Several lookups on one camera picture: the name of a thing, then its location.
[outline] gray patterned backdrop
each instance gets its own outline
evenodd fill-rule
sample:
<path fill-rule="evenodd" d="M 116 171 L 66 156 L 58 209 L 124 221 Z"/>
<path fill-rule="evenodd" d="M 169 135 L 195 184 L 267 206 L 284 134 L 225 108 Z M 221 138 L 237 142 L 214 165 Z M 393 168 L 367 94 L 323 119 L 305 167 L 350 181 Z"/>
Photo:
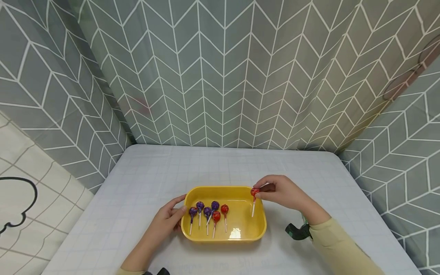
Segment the gray patterned backdrop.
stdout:
<path fill-rule="evenodd" d="M 437 58 L 340 155 L 423 275 L 440 274 L 439 103 Z"/>
<path fill-rule="evenodd" d="M 440 274 L 440 59 L 389 100 L 439 34 L 437 0 L 0 0 L 0 110 L 92 192 L 134 142 L 355 140 L 346 167 Z"/>
<path fill-rule="evenodd" d="M 138 143 L 338 151 L 440 33 L 432 0 L 71 0 Z"/>
<path fill-rule="evenodd" d="M 62 0 L 0 1 L 0 110 L 96 192 L 131 142 L 68 8 Z"/>

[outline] sleeve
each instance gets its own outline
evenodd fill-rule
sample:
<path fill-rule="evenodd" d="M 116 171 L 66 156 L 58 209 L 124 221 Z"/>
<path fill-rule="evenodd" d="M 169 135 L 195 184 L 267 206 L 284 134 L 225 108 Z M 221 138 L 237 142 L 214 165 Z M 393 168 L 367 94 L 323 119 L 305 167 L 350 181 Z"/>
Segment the sleeve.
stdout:
<path fill-rule="evenodd" d="M 311 225 L 314 247 L 337 275 L 384 275 L 333 218 L 323 224 Z"/>
<path fill-rule="evenodd" d="M 120 268 L 116 275 L 152 275 L 150 272 L 145 271 L 125 271 L 124 269 Z"/>

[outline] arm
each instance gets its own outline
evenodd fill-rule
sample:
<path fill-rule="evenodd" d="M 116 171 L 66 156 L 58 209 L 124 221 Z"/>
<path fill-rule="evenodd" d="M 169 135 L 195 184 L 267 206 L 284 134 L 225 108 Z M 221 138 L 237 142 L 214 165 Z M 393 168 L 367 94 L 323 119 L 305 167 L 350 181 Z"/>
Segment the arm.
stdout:
<path fill-rule="evenodd" d="M 265 176 L 253 187 L 261 190 L 255 197 L 298 210 L 304 215 L 310 224 L 313 245 L 334 274 L 384 274 L 329 213 L 286 176 Z"/>
<path fill-rule="evenodd" d="M 173 207 L 184 199 L 185 195 L 174 198 L 159 209 L 139 243 L 122 263 L 118 275 L 144 274 L 156 249 L 173 230 L 178 231 L 180 229 L 180 219 L 185 214 L 187 207 L 182 206 L 180 209 L 174 209 Z"/>

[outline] grid pattern tablecloth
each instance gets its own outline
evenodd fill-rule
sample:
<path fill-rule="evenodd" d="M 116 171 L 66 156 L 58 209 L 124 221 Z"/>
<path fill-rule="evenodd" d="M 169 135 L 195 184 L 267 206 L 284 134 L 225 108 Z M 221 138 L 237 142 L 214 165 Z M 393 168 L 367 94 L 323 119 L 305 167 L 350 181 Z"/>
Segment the grid pattern tablecloth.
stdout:
<path fill-rule="evenodd" d="M 332 153 L 206 147 L 129 147 L 43 275 L 114 274 L 157 210 L 201 185 L 253 185 L 284 174 L 337 219 L 386 274 L 420 274 L 379 214 Z M 268 229 L 250 244 L 198 245 L 169 239 L 150 271 L 171 274 L 331 274 L 309 240 L 284 229 L 301 214 L 264 202 Z"/>

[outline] yellow container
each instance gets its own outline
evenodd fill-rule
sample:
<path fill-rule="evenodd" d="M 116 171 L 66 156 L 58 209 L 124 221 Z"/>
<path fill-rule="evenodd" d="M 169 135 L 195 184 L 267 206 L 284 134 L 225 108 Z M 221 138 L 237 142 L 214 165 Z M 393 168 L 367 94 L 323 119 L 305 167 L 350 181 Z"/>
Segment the yellow container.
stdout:
<path fill-rule="evenodd" d="M 182 218 L 182 232 L 189 240 L 194 242 L 253 242 L 260 239 L 266 232 L 266 215 L 264 214 L 263 203 L 260 199 L 255 201 L 255 212 L 252 216 L 253 196 L 250 194 L 250 187 L 247 186 L 200 186 L 188 192 L 184 204 L 188 209 L 195 207 L 198 201 L 211 207 L 213 201 L 218 201 L 220 207 L 227 204 L 227 231 L 225 232 L 224 215 L 217 223 L 215 236 L 213 238 L 214 221 L 208 224 L 208 235 L 206 234 L 207 219 L 201 214 L 201 225 L 198 226 L 199 215 L 193 219 L 192 232 L 190 235 L 191 216 L 187 212 Z"/>

